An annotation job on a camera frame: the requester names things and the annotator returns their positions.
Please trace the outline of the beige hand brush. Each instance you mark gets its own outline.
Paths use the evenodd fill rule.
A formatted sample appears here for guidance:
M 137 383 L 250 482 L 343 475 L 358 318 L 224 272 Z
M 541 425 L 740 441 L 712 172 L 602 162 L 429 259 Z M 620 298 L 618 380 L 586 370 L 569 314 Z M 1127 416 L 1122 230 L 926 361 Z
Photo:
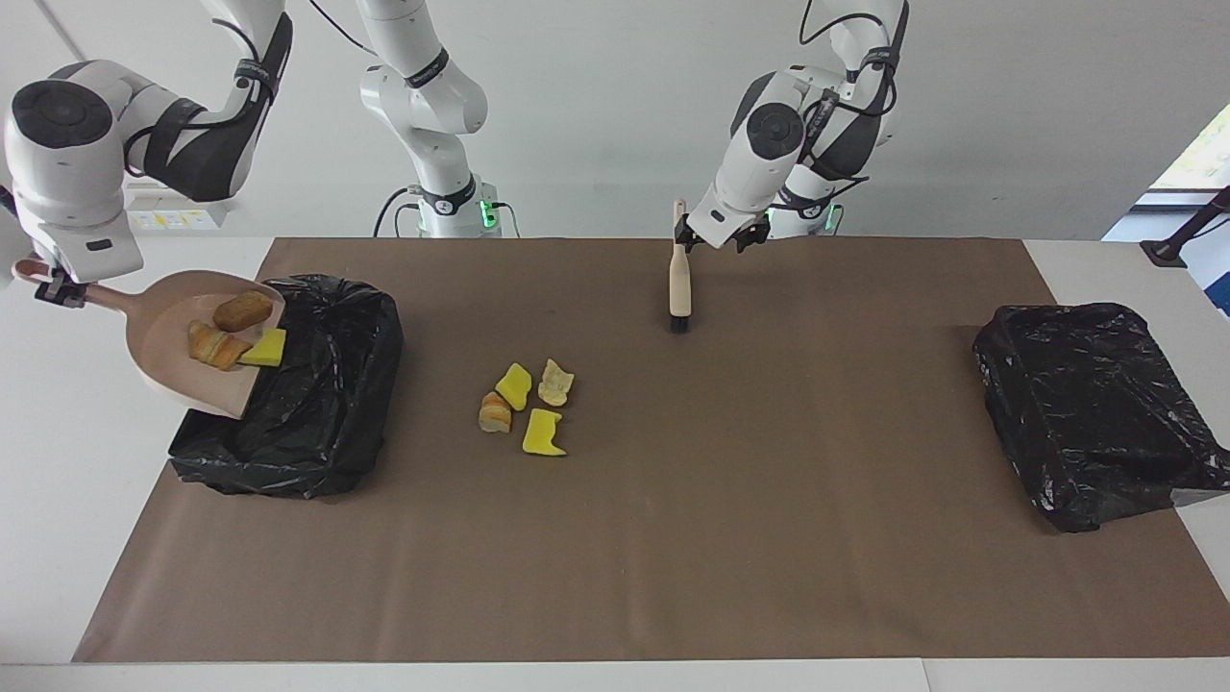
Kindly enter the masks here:
M 676 248 L 676 219 L 686 216 L 688 203 L 685 200 L 674 202 L 674 245 L 672 250 L 672 264 L 669 264 L 669 315 L 672 315 L 672 334 L 686 334 L 692 315 L 692 284 L 688 253 Z

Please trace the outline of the pale pink dustpan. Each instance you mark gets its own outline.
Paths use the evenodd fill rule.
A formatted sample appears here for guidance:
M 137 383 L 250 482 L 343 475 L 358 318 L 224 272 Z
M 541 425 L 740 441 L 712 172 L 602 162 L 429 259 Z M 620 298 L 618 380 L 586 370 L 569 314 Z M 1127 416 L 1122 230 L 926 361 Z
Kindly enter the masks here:
M 71 307 L 97 304 L 125 316 L 125 343 L 133 363 L 151 388 L 176 402 L 212 415 L 241 419 L 258 380 L 258 369 L 235 364 L 228 371 L 189 358 L 192 321 L 212 321 L 212 313 L 241 293 L 262 293 L 272 309 L 267 320 L 245 332 L 256 343 L 276 329 L 285 307 L 272 286 L 215 270 L 182 270 L 154 281 L 141 293 L 119 293 L 101 281 L 71 286 Z

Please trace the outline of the long croissant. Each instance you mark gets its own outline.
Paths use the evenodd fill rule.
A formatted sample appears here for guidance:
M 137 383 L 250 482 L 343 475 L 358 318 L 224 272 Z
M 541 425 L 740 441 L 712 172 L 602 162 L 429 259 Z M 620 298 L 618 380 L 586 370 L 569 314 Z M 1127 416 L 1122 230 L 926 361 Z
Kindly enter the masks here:
M 229 371 L 240 363 L 246 352 L 255 349 L 248 340 L 221 332 L 204 321 L 192 321 L 187 337 L 189 358 L 219 371 Z

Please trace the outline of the round brown bun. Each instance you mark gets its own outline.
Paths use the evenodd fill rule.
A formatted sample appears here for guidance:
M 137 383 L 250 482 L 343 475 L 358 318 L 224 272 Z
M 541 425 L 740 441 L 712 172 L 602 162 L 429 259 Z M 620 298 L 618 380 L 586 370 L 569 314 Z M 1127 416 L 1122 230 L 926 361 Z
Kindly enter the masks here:
M 212 312 L 212 324 L 225 333 L 240 333 L 262 324 L 273 312 L 274 304 L 263 293 L 240 293 Z

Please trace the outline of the pale flaky pastry piece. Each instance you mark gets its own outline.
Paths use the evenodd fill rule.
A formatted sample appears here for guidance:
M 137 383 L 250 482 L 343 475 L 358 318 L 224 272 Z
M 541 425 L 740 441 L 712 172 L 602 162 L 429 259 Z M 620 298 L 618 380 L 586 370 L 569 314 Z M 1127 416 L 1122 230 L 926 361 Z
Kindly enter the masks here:
M 538 383 L 538 398 L 549 407 L 562 408 L 567 404 L 574 374 L 565 371 L 554 358 L 546 359 L 542 376 Z

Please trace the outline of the yellow sponge wedge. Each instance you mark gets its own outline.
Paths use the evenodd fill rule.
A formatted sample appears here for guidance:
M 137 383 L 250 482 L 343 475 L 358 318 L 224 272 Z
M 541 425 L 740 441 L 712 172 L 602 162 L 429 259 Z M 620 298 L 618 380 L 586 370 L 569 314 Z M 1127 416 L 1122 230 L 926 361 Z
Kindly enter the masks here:
M 237 359 L 244 366 L 280 368 L 285 349 L 287 331 L 280 328 L 264 329 L 260 340 Z

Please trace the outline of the yellow green-backed sponge piece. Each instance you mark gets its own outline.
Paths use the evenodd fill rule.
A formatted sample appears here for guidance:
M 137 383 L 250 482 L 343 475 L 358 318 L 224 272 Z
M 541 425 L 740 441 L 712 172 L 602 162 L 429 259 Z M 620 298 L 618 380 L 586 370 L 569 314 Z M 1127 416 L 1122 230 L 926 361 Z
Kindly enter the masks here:
M 520 363 L 510 363 L 504 376 L 494 383 L 494 391 L 509 403 L 513 411 L 524 411 L 534 386 L 531 372 Z

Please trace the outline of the notched yellow sponge piece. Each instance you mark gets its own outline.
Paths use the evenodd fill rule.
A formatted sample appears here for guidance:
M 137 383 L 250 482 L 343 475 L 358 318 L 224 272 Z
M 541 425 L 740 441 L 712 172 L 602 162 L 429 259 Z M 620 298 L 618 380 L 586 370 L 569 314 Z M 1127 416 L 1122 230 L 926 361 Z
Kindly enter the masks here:
M 568 454 L 554 442 L 561 420 L 562 415 L 556 411 L 533 408 L 522 441 L 522 451 L 541 457 L 566 457 Z

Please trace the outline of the black bag-lined bin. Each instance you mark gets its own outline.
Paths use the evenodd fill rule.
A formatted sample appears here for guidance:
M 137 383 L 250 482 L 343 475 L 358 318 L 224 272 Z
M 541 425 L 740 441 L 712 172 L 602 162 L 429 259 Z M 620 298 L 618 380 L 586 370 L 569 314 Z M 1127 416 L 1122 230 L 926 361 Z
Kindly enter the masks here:
M 1230 450 L 1137 311 L 1002 306 L 972 354 L 1002 455 L 1057 531 L 1230 495 Z
M 312 499 L 355 489 L 378 465 L 403 356 L 387 293 L 308 273 L 272 279 L 288 333 L 240 420 L 189 411 L 169 447 L 182 482 L 223 494 Z

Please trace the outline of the brown paper mat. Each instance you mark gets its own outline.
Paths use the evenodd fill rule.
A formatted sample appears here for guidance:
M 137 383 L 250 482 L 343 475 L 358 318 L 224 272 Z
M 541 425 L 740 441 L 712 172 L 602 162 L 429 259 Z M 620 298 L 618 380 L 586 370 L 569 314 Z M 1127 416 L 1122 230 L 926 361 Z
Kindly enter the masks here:
M 1230 655 L 1230 602 L 1172 509 L 1060 533 L 1002 458 L 972 355 L 1048 304 L 1022 242 L 285 238 L 263 279 L 395 299 L 381 460 L 325 501 L 165 470 L 75 660 Z M 574 374 L 539 399 L 546 359 Z M 478 428 L 510 363 L 510 433 Z M 524 454 L 533 408 L 568 455 Z

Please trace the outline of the window with dark sill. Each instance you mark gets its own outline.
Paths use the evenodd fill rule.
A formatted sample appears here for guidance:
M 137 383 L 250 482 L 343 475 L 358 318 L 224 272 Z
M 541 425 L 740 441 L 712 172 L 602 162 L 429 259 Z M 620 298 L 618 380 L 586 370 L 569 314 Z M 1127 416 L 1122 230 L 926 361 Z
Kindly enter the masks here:
M 1203 128 L 1138 198 L 1132 213 L 1196 210 L 1230 186 L 1230 104 Z

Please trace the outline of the white wall socket box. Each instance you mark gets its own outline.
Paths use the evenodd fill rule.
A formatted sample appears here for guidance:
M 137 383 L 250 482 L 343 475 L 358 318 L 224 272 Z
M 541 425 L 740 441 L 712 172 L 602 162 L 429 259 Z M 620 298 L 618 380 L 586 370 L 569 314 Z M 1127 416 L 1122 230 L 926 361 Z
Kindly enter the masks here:
M 123 188 L 129 227 L 135 234 L 220 232 L 229 202 L 193 202 L 166 186 L 135 181 Z

